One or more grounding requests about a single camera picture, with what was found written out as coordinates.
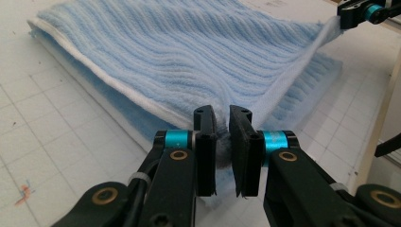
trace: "blue ring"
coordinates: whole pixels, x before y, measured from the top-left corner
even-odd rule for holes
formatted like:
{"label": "blue ring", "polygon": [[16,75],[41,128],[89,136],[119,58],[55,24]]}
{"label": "blue ring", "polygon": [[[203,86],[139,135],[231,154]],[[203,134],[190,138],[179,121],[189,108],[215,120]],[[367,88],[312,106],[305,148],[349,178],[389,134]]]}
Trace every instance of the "blue ring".
{"label": "blue ring", "polygon": [[165,148],[188,148],[188,131],[167,131]]}
{"label": "blue ring", "polygon": [[374,14],[378,9],[382,9],[382,7],[380,7],[379,5],[371,5],[369,6],[364,13],[365,16],[365,20],[369,21],[369,19],[371,18],[372,14]]}
{"label": "blue ring", "polygon": [[263,167],[269,166],[270,155],[279,148],[288,148],[288,140],[283,131],[262,131],[265,136],[265,160]]}

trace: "cable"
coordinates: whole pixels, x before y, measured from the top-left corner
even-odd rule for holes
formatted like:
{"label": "cable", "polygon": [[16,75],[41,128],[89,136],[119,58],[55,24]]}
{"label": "cable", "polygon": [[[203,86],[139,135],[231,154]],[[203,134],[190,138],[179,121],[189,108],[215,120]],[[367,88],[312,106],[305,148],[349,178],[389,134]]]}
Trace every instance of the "cable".
{"label": "cable", "polygon": [[132,207],[129,213],[127,214],[123,227],[137,226],[139,217],[141,216],[148,184],[145,180],[138,180],[138,181],[139,183],[135,188],[136,190],[134,190],[135,199],[133,200]]}

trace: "black cable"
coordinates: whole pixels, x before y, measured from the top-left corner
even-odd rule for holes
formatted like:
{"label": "black cable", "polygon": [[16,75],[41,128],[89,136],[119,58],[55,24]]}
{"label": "black cable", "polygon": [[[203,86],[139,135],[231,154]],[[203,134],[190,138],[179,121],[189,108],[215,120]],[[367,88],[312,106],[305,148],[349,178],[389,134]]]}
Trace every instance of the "black cable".
{"label": "black cable", "polygon": [[[155,160],[152,163],[148,164],[148,167],[145,169],[144,173],[150,176],[150,178],[153,178],[154,172],[157,169],[159,162],[160,160]],[[145,196],[148,191],[148,186],[150,186],[145,180],[137,178],[132,179],[129,185],[133,185],[132,191],[129,193],[131,206],[126,215],[123,227],[135,227],[138,225],[139,218],[142,213],[142,207],[145,201]]]}
{"label": "black cable", "polygon": [[375,157],[380,157],[389,154],[397,149],[401,148],[401,133],[395,135],[395,137],[377,146],[375,151]]}
{"label": "black cable", "polygon": [[135,199],[133,200],[132,207],[127,214],[123,227],[135,227],[138,225],[142,207],[144,206],[147,188],[148,183],[145,180],[139,180],[139,183],[134,190]]}

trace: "towel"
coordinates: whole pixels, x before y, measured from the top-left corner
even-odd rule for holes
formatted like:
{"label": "towel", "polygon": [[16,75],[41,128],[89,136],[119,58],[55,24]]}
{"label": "towel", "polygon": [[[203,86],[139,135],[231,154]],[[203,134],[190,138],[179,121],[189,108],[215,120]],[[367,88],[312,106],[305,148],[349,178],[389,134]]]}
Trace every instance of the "towel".
{"label": "towel", "polygon": [[255,129],[293,130],[341,68],[317,53],[341,34],[339,17],[279,20],[237,0],[76,0],[28,23],[151,116],[133,123],[140,145],[158,126],[192,129],[193,111],[212,105],[220,167],[231,160],[229,105],[250,109]]}

